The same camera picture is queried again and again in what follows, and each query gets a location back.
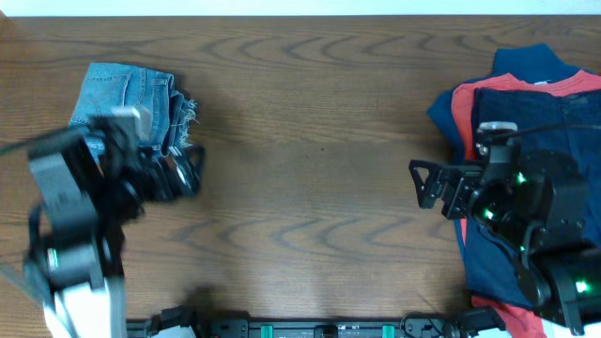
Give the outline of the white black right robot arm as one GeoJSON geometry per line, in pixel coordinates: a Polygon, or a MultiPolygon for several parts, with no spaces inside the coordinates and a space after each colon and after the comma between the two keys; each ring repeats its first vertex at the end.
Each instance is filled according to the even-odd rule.
{"type": "Polygon", "coordinates": [[[479,159],[461,165],[413,160],[418,204],[442,201],[448,220],[469,219],[515,251],[517,285],[536,315],[581,336],[600,320],[600,250],[583,236],[589,193],[568,154],[524,152],[513,122],[477,129],[479,159]]]}

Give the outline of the light blue denim jeans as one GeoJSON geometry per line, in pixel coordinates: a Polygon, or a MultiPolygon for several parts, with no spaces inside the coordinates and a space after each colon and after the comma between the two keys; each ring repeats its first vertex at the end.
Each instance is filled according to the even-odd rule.
{"type": "Polygon", "coordinates": [[[171,73],[118,63],[92,63],[82,82],[69,120],[71,126],[87,125],[94,115],[111,115],[114,109],[131,107],[150,114],[148,137],[142,142],[156,157],[174,148],[185,148],[197,103],[176,89],[171,73]]]}

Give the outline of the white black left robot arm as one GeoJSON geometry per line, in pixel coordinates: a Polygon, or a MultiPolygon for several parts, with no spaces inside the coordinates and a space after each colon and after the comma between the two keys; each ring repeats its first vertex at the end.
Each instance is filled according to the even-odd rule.
{"type": "Polygon", "coordinates": [[[129,320],[123,225],[145,202],[196,196],[205,149],[156,158],[141,141],[149,119],[134,108],[25,141],[41,201],[29,213],[23,275],[3,275],[43,309],[54,337],[194,337],[192,309],[129,320]]]}

